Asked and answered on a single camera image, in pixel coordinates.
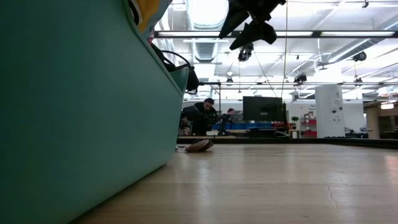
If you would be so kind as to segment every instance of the black monitor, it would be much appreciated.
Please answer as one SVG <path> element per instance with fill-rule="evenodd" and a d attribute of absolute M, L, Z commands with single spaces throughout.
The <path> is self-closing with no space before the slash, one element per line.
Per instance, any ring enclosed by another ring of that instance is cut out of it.
<path fill-rule="evenodd" d="M 282 98 L 244 96 L 243 120 L 284 122 Z"/>

